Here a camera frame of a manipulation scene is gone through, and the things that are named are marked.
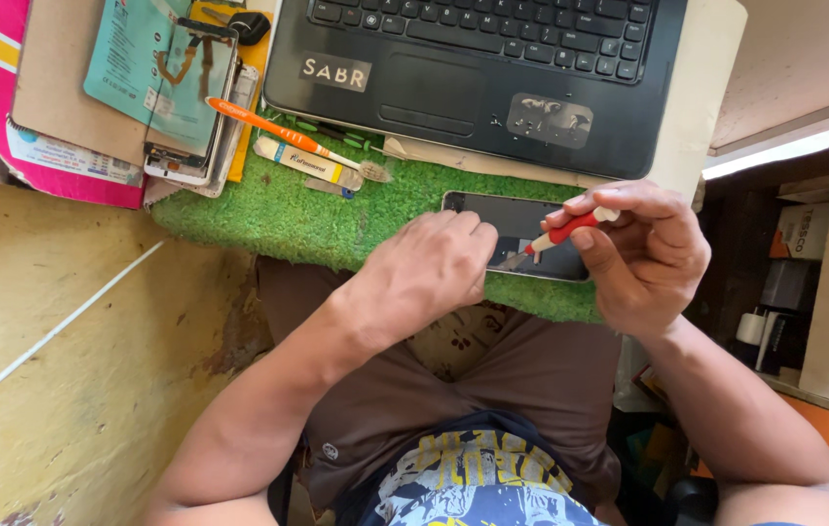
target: forearm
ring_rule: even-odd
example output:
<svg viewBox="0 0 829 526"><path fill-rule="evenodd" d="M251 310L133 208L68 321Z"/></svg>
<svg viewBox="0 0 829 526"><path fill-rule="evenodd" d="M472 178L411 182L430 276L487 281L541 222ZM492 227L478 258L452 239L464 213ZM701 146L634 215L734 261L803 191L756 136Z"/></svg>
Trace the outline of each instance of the forearm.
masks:
<svg viewBox="0 0 829 526"><path fill-rule="evenodd" d="M373 354L360 352L337 303L331 296L210 403L165 471L155 507L229 501L274 480L317 401Z"/></svg>
<svg viewBox="0 0 829 526"><path fill-rule="evenodd" d="M686 319L642 344L687 438L717 479L829 484L829 447L813 426Z"/></svg>

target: laptop keyboard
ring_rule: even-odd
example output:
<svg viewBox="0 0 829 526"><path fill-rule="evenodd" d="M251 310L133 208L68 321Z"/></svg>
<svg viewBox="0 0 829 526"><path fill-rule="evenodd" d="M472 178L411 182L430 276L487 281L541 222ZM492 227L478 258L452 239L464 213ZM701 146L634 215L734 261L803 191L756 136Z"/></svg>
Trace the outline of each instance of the laptop keyboard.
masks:
<svg viewBox="0 0 829 526"><path fill-rule="evenodd" d="M311 0L314 21L632 82L652 0Z"/></svg>

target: man's left hand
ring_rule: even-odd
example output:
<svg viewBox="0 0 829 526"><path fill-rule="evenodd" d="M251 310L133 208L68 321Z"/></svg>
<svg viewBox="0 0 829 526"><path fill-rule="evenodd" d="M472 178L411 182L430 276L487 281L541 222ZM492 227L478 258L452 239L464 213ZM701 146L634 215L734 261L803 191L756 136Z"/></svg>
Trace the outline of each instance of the man's left hand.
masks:
<svg viewBox="0 0 829 526"><path fill-rule="evenodd" d="M427 212L380 244L330 297L370 355L482 300L498 233L472 211Z"/></svg>

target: red and white screwdriver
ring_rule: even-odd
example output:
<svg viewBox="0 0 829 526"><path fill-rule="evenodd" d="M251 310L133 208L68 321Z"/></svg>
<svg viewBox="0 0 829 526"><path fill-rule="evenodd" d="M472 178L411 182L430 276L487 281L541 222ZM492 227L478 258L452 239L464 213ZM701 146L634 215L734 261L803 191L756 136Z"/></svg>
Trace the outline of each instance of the red and white screwdriver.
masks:
<svg viewBox="0 0 829 526"><path fill-rule="evenodd" d="M501 269L513 270L518 268L525 259L534 257L536 254L555 247L567 240L571 233L581 226L596 226L603 221L615 221L621 213L617 209L596 207L593 211L573 217L566 225L560 228L552 228L541 235L537 240L525 246L525 251L512 256L498 265Z"/></svg>

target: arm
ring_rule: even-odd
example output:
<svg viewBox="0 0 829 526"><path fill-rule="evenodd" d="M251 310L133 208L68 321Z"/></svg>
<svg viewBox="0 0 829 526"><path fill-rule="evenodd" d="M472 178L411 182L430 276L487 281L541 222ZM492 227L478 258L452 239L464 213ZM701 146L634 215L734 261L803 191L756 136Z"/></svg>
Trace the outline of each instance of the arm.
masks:
<svg viewBox="0 0 829 526"><path fill-rule="evenodd" d="M696 216L677 193L615 183L568 201L559 226L595 206L624 210L605 230L571 238L607 323L638 338L690 443L722 489L719 524L829 525L829 447L760 378L681 316L710 260Z"/></svg>
<svg viewBox="0 0 829 526"><path fill-rule="evenodd" d="M271 525L266 490L308 415L369 358L482 298L494 227L473 212L424 214L199 416L151 497L150 526Z"/></svg>

